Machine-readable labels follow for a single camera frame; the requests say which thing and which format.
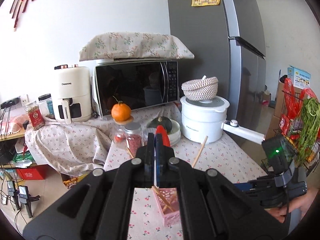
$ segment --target cherry print tablecloth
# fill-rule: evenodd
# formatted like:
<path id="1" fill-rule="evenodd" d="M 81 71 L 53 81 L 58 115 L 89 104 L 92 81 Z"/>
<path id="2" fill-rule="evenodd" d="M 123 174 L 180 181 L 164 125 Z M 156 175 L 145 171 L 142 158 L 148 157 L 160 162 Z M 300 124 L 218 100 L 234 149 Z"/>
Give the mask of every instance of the cherry print tablecloth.
<path id="1" fill-rule="evenodd" d="M 80 176 L 101 168 L 111 145 L 107 120 L 91 119 L 71 125 L 49 118 L 33 131 L 28 125 L 26 145 L 37 164 L 48 164 L 70 176 Z"/>
<path id="2" fill-rule="evenodd" d="M 176 106 L 165 106 L 162 115 L 177 120 L 180 123 L 181 113 Z M 159 114 L 156 108 L 145 109 L 137 120 L 145 127 L 153 118 Z M 175 156 L 193 163 L 200 144 L 192 142 L 181 136 L 181 140 L 173 146 Z M 114 144 L 112 142 L 104 170 L 118 168 L 123 162 L 130 159 L 125 151 L 125 142 Z M 260 176 L 265 172 L 255 163 L 226 133 L 223 133 L 220 140 L 207 144 L 195 166 L 199 170 L 215 168 L 222 173 L 232 183 L 247 182 Z M 181 224 L 175 224 L 169 227 L 163 226 L 163 220 L 158 212 L 155 198 L 150 189 L 135 188 L 130 224 L 128 230 L 128 239 L 182 239 Z"/>

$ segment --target white rice cooker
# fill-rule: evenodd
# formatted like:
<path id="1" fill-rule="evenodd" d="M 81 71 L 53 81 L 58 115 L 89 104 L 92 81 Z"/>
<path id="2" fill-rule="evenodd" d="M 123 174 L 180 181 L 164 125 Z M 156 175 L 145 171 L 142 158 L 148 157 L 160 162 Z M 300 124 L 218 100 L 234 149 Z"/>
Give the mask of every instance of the white rice cooker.
<path id="1" fill-rule="evenodd" d="M 261 144 L 264 135 L 238 125 L 236 120 L 227 121 L 227 109 L 230 103 L 215 96 L 211 100 L 191 101 L 185 96 L 182 103 L 182 128 L 183 135 L 191 141 L 202 143 L 208 136 L 207 142 L 219 140 L 223 130 L 236 134 L 247 140 Z"/>

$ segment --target wooden coaster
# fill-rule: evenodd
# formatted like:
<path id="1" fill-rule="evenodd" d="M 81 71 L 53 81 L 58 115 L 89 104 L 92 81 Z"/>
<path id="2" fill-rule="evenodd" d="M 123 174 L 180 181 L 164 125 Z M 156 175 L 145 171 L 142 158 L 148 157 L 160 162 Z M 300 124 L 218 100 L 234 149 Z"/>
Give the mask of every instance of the wooden coaster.
<path id="1" fill-rule="evenodd" d="M 118 124 L 118 125 L 124 126 L 124 125 L 126 125 L 127 123 L 132 122 L 132 121 L 133 121 L 133 116 L 130 115 L 130 118 L 129 118 L 128 120 L 125 120 L 125 121 L 122 121 L 122 122 L 117 122 L 117 121 L 115 120 L 115 123 Z"/>

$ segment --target human hand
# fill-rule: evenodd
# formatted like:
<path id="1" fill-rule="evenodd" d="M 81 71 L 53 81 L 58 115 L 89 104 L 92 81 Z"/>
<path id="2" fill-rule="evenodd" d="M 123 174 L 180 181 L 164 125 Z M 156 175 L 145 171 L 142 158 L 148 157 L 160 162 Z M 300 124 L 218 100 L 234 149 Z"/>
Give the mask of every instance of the human hand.
<path id="1" fill-rule="evenodd" d="M 316 198 L 318 191 L 319 189 L 317 188 L 308 188 L 305 195 L 291 200 L 289 203 L 289 213 L 297 208 L 300 208 L 301 218 L 303 218 Z M 276 218 L 279 222 L 283 223 L 285 219 L 284 216 L 287 214 L 287 205 L 284 205 L 281 208 L 271 208 L 268 213 Z"/>

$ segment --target pumpkin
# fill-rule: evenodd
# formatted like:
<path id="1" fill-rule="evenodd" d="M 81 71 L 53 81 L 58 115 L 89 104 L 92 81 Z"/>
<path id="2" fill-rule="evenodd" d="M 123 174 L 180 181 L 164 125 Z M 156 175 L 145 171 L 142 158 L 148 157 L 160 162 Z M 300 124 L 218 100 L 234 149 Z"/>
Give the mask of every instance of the pumpkin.
<path id="1" fill-rule="evenodd" d="M 115 104 L 111 109 L 111 116 L 115 119 L 116 122 L 123 122 L 130 118 L 131 109 L 129 106 L 124 104 L 122 101 L 117 100 L 117 104 Z"/>
<path id="2" fill-rule="evenodd" d="M 172 122 L 168 117 L 160 116 L 153 119 L 150 123 L 147 124 L 147 128 L 157 128 L 158 125 L 162 125 L 167 133 L 170 133 L 172 130 Z"/>

